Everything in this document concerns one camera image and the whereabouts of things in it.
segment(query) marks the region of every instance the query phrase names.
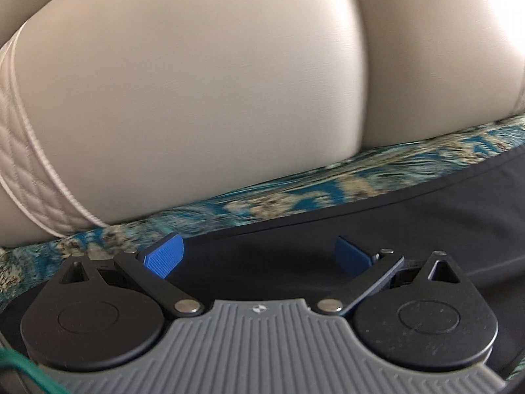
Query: beige leather seat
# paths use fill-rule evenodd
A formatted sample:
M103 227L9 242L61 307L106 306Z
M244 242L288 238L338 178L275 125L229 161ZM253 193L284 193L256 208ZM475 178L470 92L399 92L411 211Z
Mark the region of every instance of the beige leather seat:
M0 246L525 107L525 0L0 0Z

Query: gray plastic base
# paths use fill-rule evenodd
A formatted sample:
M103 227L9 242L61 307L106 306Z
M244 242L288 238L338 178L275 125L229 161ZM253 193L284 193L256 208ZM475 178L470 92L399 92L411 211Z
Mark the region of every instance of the gray plastic base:
M152 350L93 373L44 370L72 394L493 394L483 364L448 374L394 366L369 352L341 317L302 299L216 301L176 320Z

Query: silver pin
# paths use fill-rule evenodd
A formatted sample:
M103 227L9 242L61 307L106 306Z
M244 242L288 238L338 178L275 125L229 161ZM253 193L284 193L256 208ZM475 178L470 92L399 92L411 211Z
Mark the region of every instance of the silver pin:
M175 304L175 309L183 314L194 314L200 310L200 303L195 299L181 299Z
M343 303L338 299L322 299L317 307L325 313L337 313L343 309Z
M392 255L393 252L394 251L392 249L381 249L379 251L379 254L381 255L381 257L385 257L386 255Z

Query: teal patterned fabric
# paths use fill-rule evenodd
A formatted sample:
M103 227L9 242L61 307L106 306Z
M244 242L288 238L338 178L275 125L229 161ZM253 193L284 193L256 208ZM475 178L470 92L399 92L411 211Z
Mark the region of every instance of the teal patterned fabric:
M162 211L142 221L0 249L0 312L10 300L48 280L70 255L106 259L121 250L141 250L172 231L191 237L364 200L457 172L524 143L525 115L521 115L439 138L364 151L328 167Z

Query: quilted leather panel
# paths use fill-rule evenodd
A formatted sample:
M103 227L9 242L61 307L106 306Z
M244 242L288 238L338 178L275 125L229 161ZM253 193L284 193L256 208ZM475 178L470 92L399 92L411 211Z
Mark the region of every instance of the quilted leather panel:
M15 77L20 31L0 49L0 183L33 222L66 236L94 224L60 191L31 140Z

